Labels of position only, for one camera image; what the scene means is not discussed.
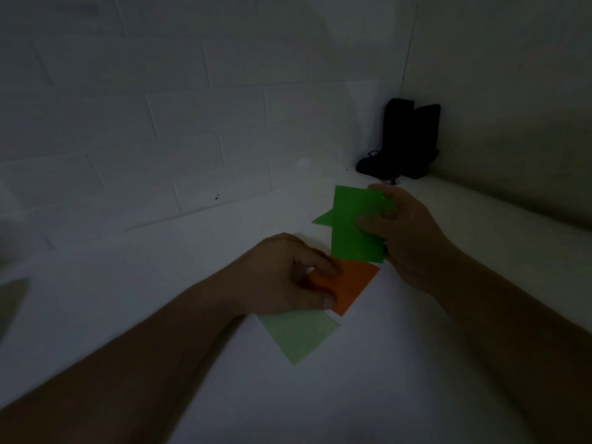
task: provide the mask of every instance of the pair of black boots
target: pair of black boots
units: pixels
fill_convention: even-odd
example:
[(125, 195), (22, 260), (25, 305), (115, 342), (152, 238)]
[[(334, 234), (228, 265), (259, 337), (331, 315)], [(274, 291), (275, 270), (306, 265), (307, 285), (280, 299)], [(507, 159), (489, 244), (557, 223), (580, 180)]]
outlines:
[(427, 175), (427, 166), (439, 154), (440, 104), (414, 107), (408, 99), (388, 102), (382, 121), (382, 149), (360, 160), (357, 172), (392, 183), (401, 175), (412, 179)]

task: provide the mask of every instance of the person's left arm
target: person's left arm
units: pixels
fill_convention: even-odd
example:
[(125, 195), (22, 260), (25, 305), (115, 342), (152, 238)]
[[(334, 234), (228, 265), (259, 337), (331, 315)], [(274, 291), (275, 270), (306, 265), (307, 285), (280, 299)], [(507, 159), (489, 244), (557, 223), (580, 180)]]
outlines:
[(289, 234), (267, 238), (128, 332), (0, 411), (4, 443), (149, 443), (223, 328), (239, 315), (331, 308), (298, 269), (328, 274), (323, 253)]

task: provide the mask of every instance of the hand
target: hand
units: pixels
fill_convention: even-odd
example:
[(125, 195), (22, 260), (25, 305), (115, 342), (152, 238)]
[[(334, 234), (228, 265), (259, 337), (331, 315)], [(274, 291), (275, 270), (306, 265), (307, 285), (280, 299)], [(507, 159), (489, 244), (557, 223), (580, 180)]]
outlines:
[(331, 295), (298, 286), (311, 267), (328, 275), (339, 273), (321, 251), (298, 237), (279, 234), (266, 238), (207, 282), (227, 297), (237, 314), (333, 308)]
[(386, 258), (409, 285), (436, 294), (453, 257), (463, 255), (435, 222), (430, 211), (401, 187), (372, 184), (395, 203), (396, 211), (382, 216), (361, 216), (357, 224), (363, 231), (385, 239)]

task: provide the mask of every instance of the green sticky note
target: green sticky note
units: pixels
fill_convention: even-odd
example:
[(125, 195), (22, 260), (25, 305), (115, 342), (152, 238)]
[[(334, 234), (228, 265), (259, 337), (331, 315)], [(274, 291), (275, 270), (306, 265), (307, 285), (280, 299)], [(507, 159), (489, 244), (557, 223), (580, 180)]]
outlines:
[(359, 215), (380, 215), (395, 205), (378, 190), (337, 185), (333, 199), (331, 255), (338, 259), (382, 263), (382, 238), (361, 231), (354, 223)]
[(333, 210), (331, 209), (329, 212), (322, 214), (318, 218), (311, 221), (311, 223), (331, 227), (333, 225)]
[(325, 312), (319, 310), (258, 316), (292, 366), (300, 363), (339, 327)]

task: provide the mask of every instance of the forearm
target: forearm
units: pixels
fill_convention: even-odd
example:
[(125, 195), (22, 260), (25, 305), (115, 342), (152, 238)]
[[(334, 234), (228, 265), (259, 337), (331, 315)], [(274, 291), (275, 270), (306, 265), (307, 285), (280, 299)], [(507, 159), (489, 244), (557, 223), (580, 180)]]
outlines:
[(592, 442), (592, 337), (464, 254), (434, 296), (546, 442)]
[(3, 442), (160, 437), (205, 352), (236, 315), (211, 279), (0, 411)]

